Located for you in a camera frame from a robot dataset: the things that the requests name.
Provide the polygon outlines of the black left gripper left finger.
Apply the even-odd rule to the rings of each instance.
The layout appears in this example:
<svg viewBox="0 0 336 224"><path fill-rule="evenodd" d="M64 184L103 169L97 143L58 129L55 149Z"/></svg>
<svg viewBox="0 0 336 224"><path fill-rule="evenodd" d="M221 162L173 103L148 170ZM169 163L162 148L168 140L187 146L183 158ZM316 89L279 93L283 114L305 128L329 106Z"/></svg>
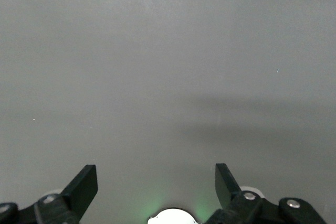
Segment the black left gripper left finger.
<svg viewBox="0 0 336 224"><path fill-rule="evenodd" d="M86 165L61 192L47 193L27 208L0 202L0 224L80 224L97 192L96 165Z"/></svg>

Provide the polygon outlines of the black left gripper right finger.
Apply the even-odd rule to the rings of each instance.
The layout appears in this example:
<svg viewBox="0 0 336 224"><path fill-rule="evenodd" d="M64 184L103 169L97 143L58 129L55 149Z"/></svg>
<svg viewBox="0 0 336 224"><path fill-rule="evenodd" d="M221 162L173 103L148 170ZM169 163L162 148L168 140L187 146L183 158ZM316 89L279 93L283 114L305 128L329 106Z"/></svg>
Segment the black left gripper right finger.
<svg viewBox="0 0 336 224"><path fill-rule="evenodd" d="M239 187L228 166L215 165L215 190L221 205L204 224L327 224L310 203L285 197L277 205Z"/></svg>

